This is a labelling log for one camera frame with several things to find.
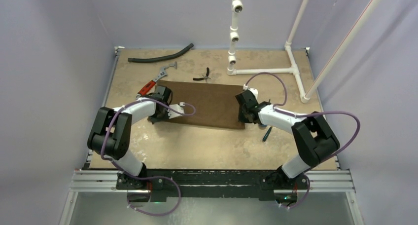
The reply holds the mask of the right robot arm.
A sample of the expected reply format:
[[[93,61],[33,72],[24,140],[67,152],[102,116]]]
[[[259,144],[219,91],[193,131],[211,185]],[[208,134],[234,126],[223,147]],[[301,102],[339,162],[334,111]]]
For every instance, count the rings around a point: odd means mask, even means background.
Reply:
[[[250,90],[236,95],[239,104],[239,122],[275,127],[291,134],[297,155],[268,175],[265,181],[274,181],[288,189],[296,178],[312,169],[340,148],[340,142],[318,112],[308,115],[280,110],[269,102],[259,103]]]

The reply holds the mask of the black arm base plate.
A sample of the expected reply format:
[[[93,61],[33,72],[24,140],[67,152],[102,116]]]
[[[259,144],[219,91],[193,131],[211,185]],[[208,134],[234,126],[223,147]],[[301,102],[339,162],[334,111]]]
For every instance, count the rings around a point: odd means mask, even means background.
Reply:
[[[147,169],[145,180],[117,174],[116,189],[149,195],[152,202],[168,197],[257,198],[296,201],[296,191],[308,189],[304,175],[285,178],[278,170]]]

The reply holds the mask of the brown cloth napkin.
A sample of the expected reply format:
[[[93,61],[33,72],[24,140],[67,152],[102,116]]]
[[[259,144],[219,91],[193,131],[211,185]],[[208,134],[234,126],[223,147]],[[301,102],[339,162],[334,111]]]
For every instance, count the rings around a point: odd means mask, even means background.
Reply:
[[[244,123],[239,122],[239,104],[235,98],[243,91],[242,86],[165,80],[159,81],[157,85],[165,86],[173,92],[173,104],[185,102],[196,108],[193,116],[176,117],[167,122],[245,129]]]

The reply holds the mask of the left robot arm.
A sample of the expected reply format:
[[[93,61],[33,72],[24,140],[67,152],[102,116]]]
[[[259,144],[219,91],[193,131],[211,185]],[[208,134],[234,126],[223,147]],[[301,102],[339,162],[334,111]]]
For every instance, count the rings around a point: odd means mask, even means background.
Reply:
[[[171,103],[172,95],[168,87],[158,86],[153,93],[125,107],[101,107],[97,112],[87,147],[124,171],[128,184],[135,190],[146,186],[147,168],[129,150],[132,125],[144,118],[153,124],[169,119],[166,107]]]

